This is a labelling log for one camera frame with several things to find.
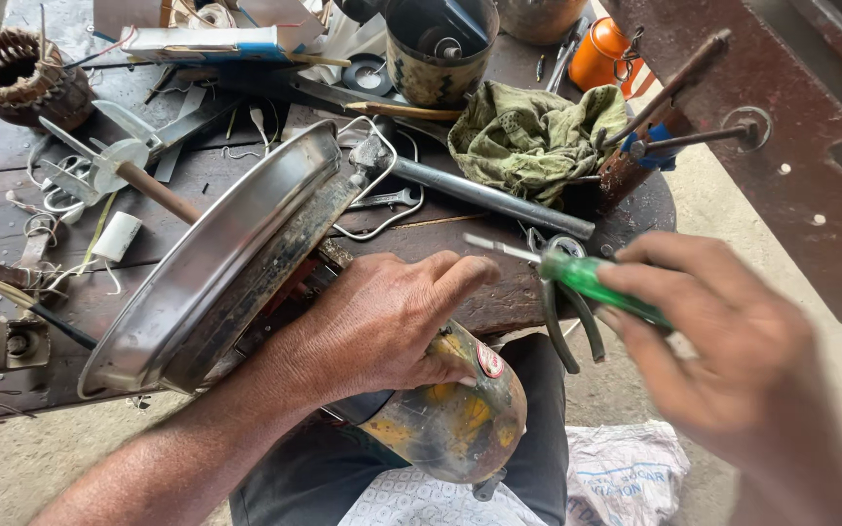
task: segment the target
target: dark trousers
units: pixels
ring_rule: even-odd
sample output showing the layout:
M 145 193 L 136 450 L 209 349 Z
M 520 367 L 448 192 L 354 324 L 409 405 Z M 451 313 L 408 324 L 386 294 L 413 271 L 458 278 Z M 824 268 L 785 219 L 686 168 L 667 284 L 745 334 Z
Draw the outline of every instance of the dark trousers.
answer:
M 550 526 L 564 524 L 564 368 L 544 334 L 501 351 L 528 398 L 527 432 L 503 481 Z M 229 496 L 236 526 L 336 526 L 381 472 L 409 464 L 348 424 L 314 413 L 290 430 Z

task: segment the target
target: wrench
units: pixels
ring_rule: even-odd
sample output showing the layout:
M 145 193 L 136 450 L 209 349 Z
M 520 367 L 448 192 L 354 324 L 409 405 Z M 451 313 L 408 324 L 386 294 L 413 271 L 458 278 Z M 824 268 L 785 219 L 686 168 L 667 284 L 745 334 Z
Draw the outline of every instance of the wrench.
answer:
M 420 199 L 415 199 L 414 197 L 412 197 L 411 188 L 405 188 L 404 190 L 396 194 L 382 194 L 380 196 L 363 197 L 357 201 L 353 201 L 353 204 L 351 204 L 347 209 L 360 209 L 379 205 L 394 204 L 403 204 L 413 207 L 420 202 Z

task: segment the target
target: label sticker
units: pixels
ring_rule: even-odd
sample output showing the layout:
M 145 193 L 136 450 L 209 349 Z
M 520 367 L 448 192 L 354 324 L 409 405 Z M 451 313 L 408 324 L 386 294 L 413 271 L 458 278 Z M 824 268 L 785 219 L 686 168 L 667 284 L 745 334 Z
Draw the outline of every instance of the label sticker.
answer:
M 483 373 L 490 378 L 498 378 L 505 371 L 505 360 L 495 351 L 480 341 L 476 341 L 476 356 L 479 357 Z

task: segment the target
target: orange bottle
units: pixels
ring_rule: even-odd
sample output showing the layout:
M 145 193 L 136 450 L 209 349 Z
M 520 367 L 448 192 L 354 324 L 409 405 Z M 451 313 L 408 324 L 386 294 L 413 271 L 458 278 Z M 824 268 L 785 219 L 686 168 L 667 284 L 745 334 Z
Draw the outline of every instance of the orange bottle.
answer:
M 571 61 L 568 69 L 571 80 L 584 92 L 597 86 L 619 84 L 619 78 L 614 75 L 613 63 L 615 73 L 620 78 L 626 78 L 628 68 L 621 58 L 631 44 L 632 40 L 615 26 L 611 17 L 596 20 L 584 35 Z M 632 73 L 622 82 L 621 87 L 625 100 L 644 94 L 655 81 L 655 76 L 649 72 L 649 77 L 642 82 L 638 91 L 632 92 L 632 84 L 644 65 L 641 58 L 632 61 Z

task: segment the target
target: rusty metal frame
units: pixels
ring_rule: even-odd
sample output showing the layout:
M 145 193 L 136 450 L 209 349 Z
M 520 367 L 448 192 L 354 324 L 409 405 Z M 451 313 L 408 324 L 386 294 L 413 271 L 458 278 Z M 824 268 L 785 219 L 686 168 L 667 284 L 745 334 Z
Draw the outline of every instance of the rusty metal frame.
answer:
M 842 58 L 842 15 L 827 0 L 791 0 Z M 731 31 L 727 54 L 673 101 L 697 131 L 722 128 L 742 107 L 766 112 L 772 133 L 755 151 L 710 145 L 798 268 L 842 322 L 842 104 L 744 0 L 602 0 L 625 30 L 644 26 L 639 52 L 662 83 L 710 35 Z

